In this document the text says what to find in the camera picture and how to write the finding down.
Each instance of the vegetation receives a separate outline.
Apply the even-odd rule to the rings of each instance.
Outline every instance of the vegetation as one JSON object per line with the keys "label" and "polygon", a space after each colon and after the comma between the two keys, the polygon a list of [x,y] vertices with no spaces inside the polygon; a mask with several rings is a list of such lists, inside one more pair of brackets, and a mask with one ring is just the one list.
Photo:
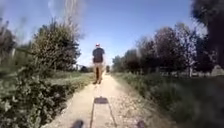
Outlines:
{"label": "vegetation", "polygon": [[141,74],[156,70],[168,75],[186,72],[188,76],[191,68],[211,72],[215,61],[207,42],[207,36],[197,34],[184,23],[177,23],[174,28],[163,27],[154,38],[142,37],[137,41],[136,49],[128,50],[123,57],[116,56],[113,69]]}
{"label": "vegetation", "polygon": [[7,21],[5,25],[0,26],[0,64],[5,60],[12,52],[13,47],[16,45],[15,36],[7,28],[9,22]]}
{"label": "vegetation", "polygon": [[193,0],[192,16],[208,31],[210,51],[217,53],[217,63],[224,68],[224,3],[222,0]]}
{"label": "vegetation", "polygon": [[182,127],[223,127],[224,77],[192,79],[127,73],[116,73],[115,76],[124,79],[144,98],[157,103],[164,114]]}
{"label": "vegetation", "polygon": [[32,48],[36,65],[46,69],[72,70],[80,52],[77,43],[79,37],[71,33],[66,25],[57,22],[40,28]]}
{"label": "vegetation", "polygon": [[60,114],[75,91],[88,84],[90,76],[67,72],[80,55],[77,35],[66,25],[52,22],[4,60],[2,64],[16,73],[6,73],[0,80],[0,127],[40,128]]}
{"label": "vegetation", "polygon": [[224,127],[224,77],[189,77],[191,70],[205,74],[216,64],[224,68],[223,6],[222,0],[193,0],[192,16],[207,29],[205,35],[184,23],[162,27],[153,38],[140,38],[135,49],[113,59],[113,71],[120,72],[115,76],[180,126]]}

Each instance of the tree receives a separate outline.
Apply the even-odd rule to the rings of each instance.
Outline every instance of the tree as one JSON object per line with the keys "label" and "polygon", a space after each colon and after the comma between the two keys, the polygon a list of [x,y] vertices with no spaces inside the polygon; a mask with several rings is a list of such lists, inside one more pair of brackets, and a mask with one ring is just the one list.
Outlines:
{"label": "tree", "polygon": [[86,66],[82,66],[82,68],[80,69],[80,72],[87,73],[89,71],[88,71],[88,68]]}
{"label": "tree", "polygon": [[155,68],[158,66],[155,42],[147,37],[142,37],[137,41],[137,48],[139,52],[139,62],[143,73],[146,74],[149,69],[155,71]]}
{"label": "tree", "polygon": [[30,52],[30,50],[31,42],[28,44],[17,46],[14,55],[9,57],[6,62],[7,67],[14,71],[32,62],[33,56],[27,53]]}
{"label": "tree", "polygon": [[124,71],[124,59],[120,56],[116,56],[113,59],[113,71],[123,72]]}
{"label": "tree", "polygon": [[188,75],[190,75],[191,64],[193,63],[193,57],[195,54],[195,41],[196,41],[196,31],[191,30],[184,23],[177,23],[175,25],[176,36],[180,41],[180,45],[183,48],[182,54],[185,58],[185,65],[188,70]]}
{"label": "tree", "polygon": [[192,15],[208,30],[210,50],[217,52],[217,62],[224,68],[224,2],[223,0],[194,0]]}
{"label": "tree", "polygon": [[49,69],[71,70],[80,55],[79,36],[64,24],[43,25],[34,36],[36,64]]}
{"label": "tree", "polygon": [[137,56],[137,50],[131,49],[128,50],[124,55],[124,67],[131,71],[132,73],[136,73],[139,68],[139,58]]}
{"label": "tree", "polygon": [[106,71],[107,71],[108,73],[110,72],[110,66],[109,66],[109,65],[106,66]]}
{"label": "tree", "polygon": [[15,36],[7,28],[8,24],[7,21],[5,25],[2,25],[2,18],[0,19],[0,63],[10,55],[16,45]]}
{"label": "tree", "polygon": [[158,30],[155,35],[155,42],[161,68],[169,74],[172,71],[185,69],[184,48],[180,45],[180,41],[172,28],[164,27]]}
{"label": "tree", "polygon": [[214,63],[211,59],[210,53],[208,52],[208,47],[207,47],[207,41],[208,37],[205,36],[203,38],[198,37],[197,42],[195,44],[196,47],[196,56],[195,56],[195,69],[196,71],[199,72],[211,72]]}

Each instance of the dirt road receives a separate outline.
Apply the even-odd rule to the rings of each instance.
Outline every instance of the dirt road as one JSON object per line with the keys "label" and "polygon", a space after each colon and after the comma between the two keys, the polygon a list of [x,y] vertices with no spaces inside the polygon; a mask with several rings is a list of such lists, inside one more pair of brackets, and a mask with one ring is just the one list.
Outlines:
{"label": "dirt road", "polygon": [[67,108],[43,128],[174,128],[152,103],[104,75],[101,85],[75,93]]}

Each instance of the leg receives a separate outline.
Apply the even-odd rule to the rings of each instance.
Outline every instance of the leg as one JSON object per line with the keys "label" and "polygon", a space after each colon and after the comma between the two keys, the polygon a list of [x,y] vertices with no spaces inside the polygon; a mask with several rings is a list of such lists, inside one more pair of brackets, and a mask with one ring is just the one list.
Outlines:
{"label": "leg", "polygon": [[102,74],[103,74],[103,66],[102,66],[102,64],[99,64],[98,70],[99,70],[99,83],[101,83]]}
{"label": "leg", "polygon": [[94,64],[94,67],[93,67],[93,72],[94,72],[94,77],[95,77],[95,81],[93,82],[93,84],[96,84],[97,83],[97,65]]}

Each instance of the dirt path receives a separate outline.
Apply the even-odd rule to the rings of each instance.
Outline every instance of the dirt path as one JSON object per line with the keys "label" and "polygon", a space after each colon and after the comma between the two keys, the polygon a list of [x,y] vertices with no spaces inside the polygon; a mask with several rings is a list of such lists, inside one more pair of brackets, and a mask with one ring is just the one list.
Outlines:
{"label": "dirt path", "polygon": [[75,93],[67,108],[43,128],[173,128],[154,105],[105,75],[100,86]]}

